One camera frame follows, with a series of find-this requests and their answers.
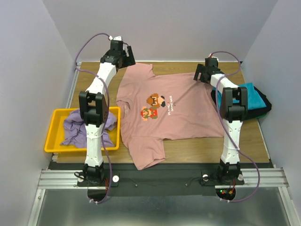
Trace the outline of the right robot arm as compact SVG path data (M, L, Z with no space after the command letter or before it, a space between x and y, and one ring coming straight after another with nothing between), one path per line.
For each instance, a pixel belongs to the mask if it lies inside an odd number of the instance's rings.
M247 88L239 87L226 78L218 68L218 58L209 56L204 64L198 64L194 80L210 84L221 101L215 98L221 124L224 128L223 151L217 171L202 172L204 186L227 185L240 174L239 140L243 121L248 111Z

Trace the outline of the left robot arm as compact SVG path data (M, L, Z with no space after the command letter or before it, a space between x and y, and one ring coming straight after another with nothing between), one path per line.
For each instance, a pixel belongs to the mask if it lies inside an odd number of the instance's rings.
M101 58L97 73L80 69L95 78L86 91L79 93L79 112L87 133L87 154L83 171L78 177L96 186L104 179L103 132L110 105L110 98L105 95L109 94L108 86L118 70L131 65L135 65L131 46L117 36L111 38L110 49Z

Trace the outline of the pink graphic t-shirt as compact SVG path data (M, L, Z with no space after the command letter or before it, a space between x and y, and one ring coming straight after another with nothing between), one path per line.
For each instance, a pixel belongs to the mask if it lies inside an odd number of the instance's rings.
M122 142L138 170L166 159L165 139L224 136L212 87L193 77L193 73L155 75L151 64L126 69L116 103L121 109Z

